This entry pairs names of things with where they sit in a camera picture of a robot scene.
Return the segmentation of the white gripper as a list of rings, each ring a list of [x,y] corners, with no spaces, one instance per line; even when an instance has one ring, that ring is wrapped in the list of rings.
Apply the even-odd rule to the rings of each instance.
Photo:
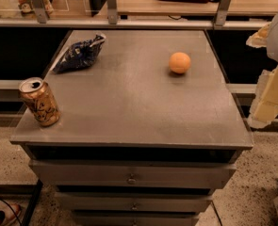
[[[253,48],[267,46],[268,57],[278,62],[278,13],[270,24],[265,24],[252,34],[246,44]],[[261,129],[271,124],[277,116],[278,65],[273,71],[264,70],[259,76],[247,122],[252,128]]]

